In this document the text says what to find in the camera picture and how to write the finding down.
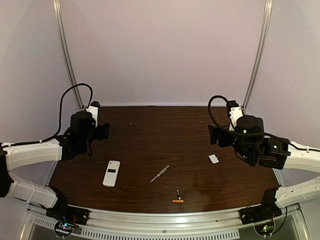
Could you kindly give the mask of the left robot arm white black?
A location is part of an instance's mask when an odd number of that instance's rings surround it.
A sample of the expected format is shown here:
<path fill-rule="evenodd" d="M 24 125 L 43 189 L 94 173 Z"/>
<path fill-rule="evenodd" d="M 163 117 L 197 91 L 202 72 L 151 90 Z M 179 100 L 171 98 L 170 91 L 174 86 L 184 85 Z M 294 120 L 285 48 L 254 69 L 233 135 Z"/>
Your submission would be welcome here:
<path fill-rule="evenodd" d="M 19 178 L 12 170 L 37 163 L 72 160 L 78 155 L 92 155 L 92 142 L 106 140 L 109 129 L 108 123 L 99 125 L 92 113 L 81 111 L 71 116 L 70 127 L 64 134 L 50 140 L 1 144 L 0 196 L 38 204 L 56 217 L 65 215 L 68 200 L 61 191 Z"/>

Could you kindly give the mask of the clear handle screwdriver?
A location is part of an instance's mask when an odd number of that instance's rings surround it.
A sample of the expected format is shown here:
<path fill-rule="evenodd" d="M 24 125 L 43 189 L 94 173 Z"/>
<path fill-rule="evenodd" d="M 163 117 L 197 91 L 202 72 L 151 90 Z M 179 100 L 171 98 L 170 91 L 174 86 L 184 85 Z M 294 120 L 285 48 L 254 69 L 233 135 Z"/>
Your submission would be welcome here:
<path fill-rule="evenodd" d="M 169 168 L 170 168 L 170 165 L 167 165 L 165 168 L 163 168 L 159 173 L 156 174 L 156 176 L 147 185 L 149 186 L 157 178 L 161 177 L 165 172 L 168 171 Z"/>

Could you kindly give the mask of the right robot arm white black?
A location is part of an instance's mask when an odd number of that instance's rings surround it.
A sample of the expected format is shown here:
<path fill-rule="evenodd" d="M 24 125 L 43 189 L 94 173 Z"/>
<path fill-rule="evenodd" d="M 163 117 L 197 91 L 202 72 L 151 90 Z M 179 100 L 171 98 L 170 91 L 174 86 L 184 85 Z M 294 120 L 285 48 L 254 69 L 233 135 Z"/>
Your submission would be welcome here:
<path fill-rule="evenodd" d="M 241 116 L 233 131 L 218 124 L 208 126 L 210 143 L 232 147 L 235 155 L 254 167 L 272 169 L 300 169 L 318 173 L 320 150 L 274 136 L 264 131 L 263 120 L 252 115 Z M 319 198 L 320 178 L 315 177 L 289 187 L 267 189 L 259 210 L 277 211 L 289 205 Z"/>

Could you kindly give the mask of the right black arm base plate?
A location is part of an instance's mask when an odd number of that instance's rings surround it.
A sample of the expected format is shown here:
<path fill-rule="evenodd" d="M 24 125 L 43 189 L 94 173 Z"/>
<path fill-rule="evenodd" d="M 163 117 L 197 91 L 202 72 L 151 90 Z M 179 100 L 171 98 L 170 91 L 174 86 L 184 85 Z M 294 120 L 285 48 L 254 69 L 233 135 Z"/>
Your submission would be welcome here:
<path fill-rule="evenodd" d="M 274 203 L 248 206 L 238 212 L 243 225 L 266 221 L 282 215 L 282 210 Z"/>

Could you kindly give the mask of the white remote control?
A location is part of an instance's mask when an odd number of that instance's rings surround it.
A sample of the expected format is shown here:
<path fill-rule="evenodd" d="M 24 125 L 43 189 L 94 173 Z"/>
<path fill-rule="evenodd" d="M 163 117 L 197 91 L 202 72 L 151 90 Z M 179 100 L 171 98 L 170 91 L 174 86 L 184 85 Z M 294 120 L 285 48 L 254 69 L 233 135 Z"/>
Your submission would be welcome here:
<path fill-rule="evenodd" d="M 110 160 L 107 164 L 105 175 L 102 181 L 102 185 L 105 187 L 113 188 L 116 186 L 119 169 L 121 162 L 117 160 Z"/>

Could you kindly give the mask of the white battery compartment cover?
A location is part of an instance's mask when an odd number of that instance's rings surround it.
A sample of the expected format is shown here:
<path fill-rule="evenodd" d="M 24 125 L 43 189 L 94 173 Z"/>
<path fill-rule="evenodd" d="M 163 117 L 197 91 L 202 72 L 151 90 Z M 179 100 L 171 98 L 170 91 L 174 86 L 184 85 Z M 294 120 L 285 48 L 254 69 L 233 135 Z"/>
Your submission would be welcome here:
<path fill-rule="evenodd" d="M 215 154 L 211 154 L 208 156 L 209 160 L 212 162 L 212 164 L 219 163 L 219 159 Z"/>

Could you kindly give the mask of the orange black battery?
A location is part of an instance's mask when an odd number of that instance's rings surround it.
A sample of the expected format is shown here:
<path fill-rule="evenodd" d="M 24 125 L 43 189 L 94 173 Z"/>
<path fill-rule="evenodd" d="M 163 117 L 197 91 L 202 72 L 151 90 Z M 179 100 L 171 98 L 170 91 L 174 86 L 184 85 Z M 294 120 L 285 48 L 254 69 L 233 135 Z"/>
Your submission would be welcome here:
<path fill-rule="evenodd" d="M 183 199 L 172 200 L 172 203 L 184 203 Z"/>
<path fill-rule="evenodd" d="M 182 200 L 181 194 L 179 190 L 176 190 L 176 195 L 178 200 Z"/>

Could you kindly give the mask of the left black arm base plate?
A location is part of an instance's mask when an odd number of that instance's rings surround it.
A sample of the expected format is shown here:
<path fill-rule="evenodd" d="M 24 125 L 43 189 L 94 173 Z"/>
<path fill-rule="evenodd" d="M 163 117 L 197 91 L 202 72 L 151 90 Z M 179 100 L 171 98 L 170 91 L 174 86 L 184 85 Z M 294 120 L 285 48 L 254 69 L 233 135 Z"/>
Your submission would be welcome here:
<path fill-rule="evenodd" d="M 66 211 L 62 215 L 58 215 L 58 212 L 52 208 L 46 210 L 45 215 L 47 217 L 54 218 L 57 221 L 64 221 L 68 224 L 85 226 L 89 218 L 89 213 L 90 211 L 86 208 L 68 205 Z"/>

